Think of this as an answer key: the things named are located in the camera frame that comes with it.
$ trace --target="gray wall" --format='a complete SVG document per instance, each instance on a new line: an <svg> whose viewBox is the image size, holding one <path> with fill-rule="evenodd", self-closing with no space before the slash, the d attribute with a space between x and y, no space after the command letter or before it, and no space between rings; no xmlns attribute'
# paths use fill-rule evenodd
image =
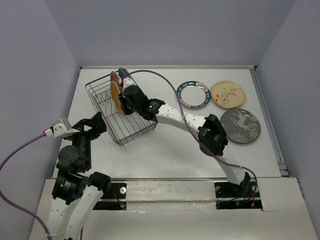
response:
<svg viewBox="0 0 320 240"><path fill-rule="evenodd" d="M297 0L258 67L289 172L320 239L320 1Z"/></svg>
<svg viewBox="0 0 320 240"><path fill-rule="evenodd" d="M43 0L0 3L0 159L68 114L79 68ZM42 138L0 173L0 188L36 211L59 142ZM0 239L26 240L34 219L0 199Z"/></svg>
<svg viewBox="0 0 320 240"><path fill-rule="evenodd" d="M294 0L45 0L80 66L257 65Z"/></svg>

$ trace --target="yellow plate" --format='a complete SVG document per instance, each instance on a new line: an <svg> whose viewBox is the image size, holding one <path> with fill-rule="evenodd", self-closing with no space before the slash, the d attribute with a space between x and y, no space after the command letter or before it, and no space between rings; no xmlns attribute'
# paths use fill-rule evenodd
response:
<svg viewBox="0 0 320 240"><path fill-rule="evenodd" d="M121 102L119 99L120 90L119 90L119 87L117 86L116 82L112 81L110 83L110 91L111 91L113 103L116 107L116 111L119 114L124 114L124 111L121 109Z"/></svg>
<svg viewBox="0 0 320 240"><path fill-rule="evenodd" d="M233 81L219 81L210 92L213 101L224 109L239 107L246 100L245 91Z"/></svg>

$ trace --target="plate with floral design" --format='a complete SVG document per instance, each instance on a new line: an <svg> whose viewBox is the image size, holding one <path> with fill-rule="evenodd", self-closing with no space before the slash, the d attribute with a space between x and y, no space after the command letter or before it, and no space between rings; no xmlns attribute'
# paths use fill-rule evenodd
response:
<svg viewBox="0 0 320 240"><path fill-rule="evenodd" d="M214 102L224 109L239 107L246 100L245 91L233 81L219 81L210 91Z"/></svg>
<svg viewBox="0 0 320 240"><path fill-rule="evenodd" d="M241 108L226 111L221 117L221 124L226 131L226 137L238 144L254 142L261 132L256 116Z"/></svg>

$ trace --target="white panel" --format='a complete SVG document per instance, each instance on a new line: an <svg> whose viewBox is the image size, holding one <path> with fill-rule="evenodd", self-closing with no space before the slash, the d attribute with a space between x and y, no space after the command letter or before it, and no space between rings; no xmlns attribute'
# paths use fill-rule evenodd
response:
<svg viewBox="0 0 320 240"><path fill-rule="evenodd" d="M299 187L293 184L295 181L294 178L259 179L259 182L264 183L260 186L260 193L269 195L276 184L286 189L287 193L277 192L277 197L286 201L289 196L298 196L300 193ZM198 187L201 188L203 183L207 184L198 181ZM48 215L50 210L53 185L54 180L48 180L45 184L37 211L41 218ZM134 206L139 209L134 211L93 211L84 225L83 239L317 240L308 211L299 202L296 202L295 207L292 205L291 209L287 209L279 201L267 198L266 202L269 201L279 208L273 211L217 210L209 202L189 203L183 208L181 204L170 202L141 203ZM41 226L35 221L30 240L39 240L40 233Z"/></svg>
<svg viewBox="0 0 320 240"><path fill-rule="evenodd" d="M43 0L0 1L0 161L68 115L80 68ZM61 141L42 138L0 174L11 201L36 211ZM26 240L33 218L0 199L1 240Z"/></svg>
<svg viewBox="0 0 320 240"><path fill-rule="evenodd" d="M185 81L200 81L209 88L219 81L238 83L246 93L241 106L252 112L259 120L261 134L257 141L241 145L229 142L225 152L232 152L238 163L252 169L258 177L279 177L280 171L273 150L266 122L257 93L247 69L154 69L166 76L177 88ZM72 101L69 121L75 124L80 119L91 118L96 112L85 89L85 84L111 72L111 69L82 69ZM164 100L174 108L177 99L169 85L156 75L137 73L137 84L149 98ZM195 115L215 114L219 118L225 109L213 100L199 110L189 110ZM61 147L71 142L62 142ZM99 171L112 178L224 178L225 173L218 163L199 150L192 136L173 126L158 124L153 132L145 134L124 148L115 144L108 133L91 143L92 169L86 174Z"/></svg>
<svg viewBox="0 0 320 240"><path fill-rule="evenodd" d="M290 174L320 239L320 1L297 0L257 70Z"/></svg>
<svg viewBox="0 0 320 240"><path fill-rule="evenodd" d="M258 65L294 0L45 0L81 66Z"/></svg>
<svg viewBox="0 0 320 240"><path fill-rule="evenodd" d="M126 200L138 202L158 201L214 201L213 181L129 181Z"/></svg>

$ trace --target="dark gray plate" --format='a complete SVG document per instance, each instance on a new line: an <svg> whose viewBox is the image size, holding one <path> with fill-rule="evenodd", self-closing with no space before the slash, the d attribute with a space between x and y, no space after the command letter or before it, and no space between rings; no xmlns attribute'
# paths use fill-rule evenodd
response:
<svg viewBox="0 0 320 240"><path fill-rule="evenodd" d="M226 131L226 137L238 144L254 142L261 132L256 116L241 108L226 111L221 117L221 124Z"/></svg>

